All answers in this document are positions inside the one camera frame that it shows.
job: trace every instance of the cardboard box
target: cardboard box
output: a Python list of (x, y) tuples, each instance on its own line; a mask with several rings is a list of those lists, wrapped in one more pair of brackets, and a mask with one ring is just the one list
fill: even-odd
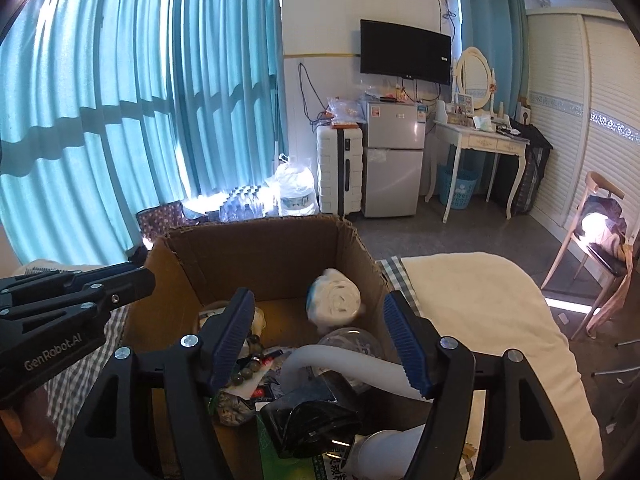
[[(325, 269), (335, 268), (357, 285), (366, 305), (354, 325), (378, 338), (386, 359), (399, 362), (382, 316), (390, 285), (348, 221), (313, 216), (183, 228), (159, 238), (145, 265), (156, 276), (156, 290), (133, 304), (124, 335), (136, 352), (167, 348), (192, 333), (201, 310), (229, 300), (240, 286), (253, 291), (264, 311), (265, 347), (315, 344), (319, 335), (306, 318), (306, 294)], [(362, 401), (368, 414), (363, 434), (423, 424), (429, 407), (375, 388)], [(154, 418), (162, 467), (176, 474), (162, 391), (154, 391)], [(215, 428), (236, 480), (261, 479), (255, 421)]]

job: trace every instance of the wall-mounted tv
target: wall-mounted tv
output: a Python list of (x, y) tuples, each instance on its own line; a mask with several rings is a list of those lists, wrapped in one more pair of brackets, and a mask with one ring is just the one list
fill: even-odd
[(360, 20), (360, 72), (451, 83), (451, 38), (396, 23)]

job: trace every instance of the gray floor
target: gray floor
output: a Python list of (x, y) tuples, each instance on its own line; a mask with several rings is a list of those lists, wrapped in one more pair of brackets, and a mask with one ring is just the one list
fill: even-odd
[[(438, 253), (487, 252), (499, 254), (519, 265), (537, 284), (542, 284), (558, 254), (560, 242), (529, 216), (507, 221), (504, 209), (481, 198), (472, 200), (464, 211), (452, 211), (447, 224), (442, 223), (444, 207), (434, 197), (429, 204), (422, 199), (415, 217), (401, 219), (351, 218), (362, 240), (376, 259), (390, 256), (426, 256)], [(568, 254), (545, 292), (558, 299), (590, 304), (600, 293), (600, 286), (586, 271), (573, 277), (578, 260)], [(583, 335), (570, 343), (582, 374), (587, 398), (600, 425), (605, 464), (610, 465), (626, 442), (638, 414), (640, 381), (635, 374), (592, 378), (596, 370), (640, 365), (640, 344), (615, 348), (616, 342), (640, 337), (640, 280), (634, 278), (625, 309), (608, 321), (592, 340)], [(564, 325), (552, 308), (562, 332), (571, 335), (583, 314), (566, 312)]]

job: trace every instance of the sliding closet door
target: sliding closet door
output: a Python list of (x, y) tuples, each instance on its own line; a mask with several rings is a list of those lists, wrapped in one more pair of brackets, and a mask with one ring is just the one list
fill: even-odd
[(584, 21), (591, 116), (574, 207), (586, 173), (597, 171), (625, 191), (622, 208), (631, 234), (640, 213), (640, 46), (625, 23), (589, 16)]
[(580, 165), (585, 97), (581, 16), (529, 16), (529, 103), (531, 118), (554, 150), (536, 207), (563, 225)]

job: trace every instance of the white tissue roll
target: white tissue roll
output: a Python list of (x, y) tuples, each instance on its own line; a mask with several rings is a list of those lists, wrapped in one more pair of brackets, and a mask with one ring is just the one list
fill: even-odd
[(303, 346), (294, 350), (284, 361), (280, 369), (280, 384), (285, 393), (302, 385), (305, 375), (300, 377), (300, 370), (308, 366), (327, 368), (401, 397), (424, 400), (420, 392), (409, 384), (401, 365), (345, 348), (324, 345)]
[(407, 431), (379, 431), (356, 436), (344, 471), (369, 480), (400, 480), (418, 448), (424, 426)]
[(359, 311), (360, 291), (339, 270), (325, 270), (309, 291), (306, 314), (323, 331), (351, 324)]

